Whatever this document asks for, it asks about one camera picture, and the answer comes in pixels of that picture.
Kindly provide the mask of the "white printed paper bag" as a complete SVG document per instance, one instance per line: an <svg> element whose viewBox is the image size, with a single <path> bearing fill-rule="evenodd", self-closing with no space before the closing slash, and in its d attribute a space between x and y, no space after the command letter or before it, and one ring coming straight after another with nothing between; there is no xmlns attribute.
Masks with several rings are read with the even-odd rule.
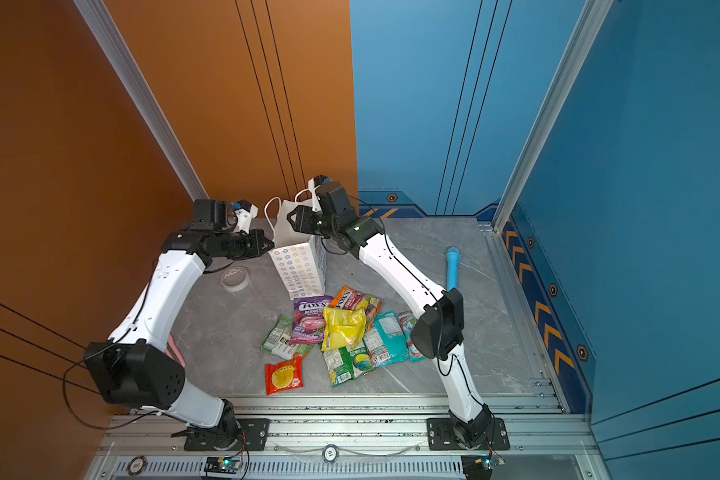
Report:
<svg viewBox="0 0 720 480"><path fill-rule="evenodd" d="M326 252L317 236L292 229L292 210L298 205L311 202L273 197L264 207L275 245L269 254L291 299L325 293Z"/></svg>

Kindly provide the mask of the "orange Fox's candy bag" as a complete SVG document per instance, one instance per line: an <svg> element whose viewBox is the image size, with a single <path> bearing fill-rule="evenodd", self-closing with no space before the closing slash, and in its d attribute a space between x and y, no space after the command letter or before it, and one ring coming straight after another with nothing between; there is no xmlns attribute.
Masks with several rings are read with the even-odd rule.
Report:
<svg viewBox="0 0 720 480"><path fill-rule="evenodd" d="M370 330L376 316L381 312L383 301L373 295L344 286L329 306L341 310L362 311L366 317L365 329Z"/></svg>

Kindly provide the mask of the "teal Fox's candy bag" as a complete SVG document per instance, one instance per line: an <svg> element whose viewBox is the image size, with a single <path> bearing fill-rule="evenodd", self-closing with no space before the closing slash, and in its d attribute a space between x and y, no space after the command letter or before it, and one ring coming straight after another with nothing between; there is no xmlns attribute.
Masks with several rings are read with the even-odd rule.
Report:
<svg viewBox="0 0 720 480"><path fill-rule="evenodd" d="M398 314L398 321L405 336L408 351L408 360L411 363L425 360L425 357L414 345L411 337L413 328L415 327L417 322L417 318L413 315L411 311L403 311Z"/></svg>

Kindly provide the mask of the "teal white snack packet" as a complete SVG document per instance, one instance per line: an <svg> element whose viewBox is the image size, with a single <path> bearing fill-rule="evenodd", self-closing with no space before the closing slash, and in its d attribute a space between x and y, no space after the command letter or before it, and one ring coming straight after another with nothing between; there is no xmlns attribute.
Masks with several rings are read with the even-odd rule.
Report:
<svg viewBox="0 0 720 480"><path fill-rule="evenodd" d="M394 311L377 315L371 328L364 334L363 342L374 368L409 359L407 340Z"/></svg>

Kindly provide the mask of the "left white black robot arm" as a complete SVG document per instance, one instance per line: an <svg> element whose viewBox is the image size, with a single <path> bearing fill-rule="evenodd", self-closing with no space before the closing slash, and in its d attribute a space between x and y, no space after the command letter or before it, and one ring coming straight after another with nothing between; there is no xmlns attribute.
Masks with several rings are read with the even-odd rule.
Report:
<svg viewBox="0 0 720 480"><path fill-rule="evenodd" d="M193 218L163 242L154 271L131 311L105 342L88 345L83 362L109 404L158 411L185 424L182 436L226 450L241 439L232 404L187 380L167 353L171 330L190 290L216 259L242 261L273 249L251 226L248 201L201 199Z"/></svg>

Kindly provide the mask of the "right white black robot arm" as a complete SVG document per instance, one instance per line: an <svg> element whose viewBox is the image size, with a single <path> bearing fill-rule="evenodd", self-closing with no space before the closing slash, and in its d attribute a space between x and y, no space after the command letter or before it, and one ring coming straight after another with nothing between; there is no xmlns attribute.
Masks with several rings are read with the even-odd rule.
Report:
<svg viewBox="0 0 720 480"><path fill-rule="evenodd" d="M381 220L361 216L337 181L319 175L308 182L310 206L286 215L291 227L334 241L381 276L416 316L411 339L432 360L445 388L453 434L466 449L486 448L498 425L474 384L464 349L464 302L456 288L439 286L394 246Z"/></svg>

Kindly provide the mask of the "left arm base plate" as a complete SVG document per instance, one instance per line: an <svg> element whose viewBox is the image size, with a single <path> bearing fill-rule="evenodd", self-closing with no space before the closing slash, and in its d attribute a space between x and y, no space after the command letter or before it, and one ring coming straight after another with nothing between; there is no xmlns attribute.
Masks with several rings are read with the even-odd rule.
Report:
<svg viewBox="0 0 720 480"><path fill-rule="evenodd" d="M244 418L235 420L230 428L199 429L190 427L173 434L185 438L185 451L260 452L266 447L270 420L267 418Z"/></svg>

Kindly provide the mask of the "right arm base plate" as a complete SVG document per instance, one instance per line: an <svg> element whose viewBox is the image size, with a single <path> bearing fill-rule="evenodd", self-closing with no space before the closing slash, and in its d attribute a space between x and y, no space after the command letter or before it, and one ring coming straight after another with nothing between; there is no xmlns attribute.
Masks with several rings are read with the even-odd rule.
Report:
<svg viewBox="0 0 720 480"><path fill-rule="evenodd" d="M426 420L428 448L432 451L493 450L511 448L503 419L494 417L486 422L469 424L451 418Z"/></svg>

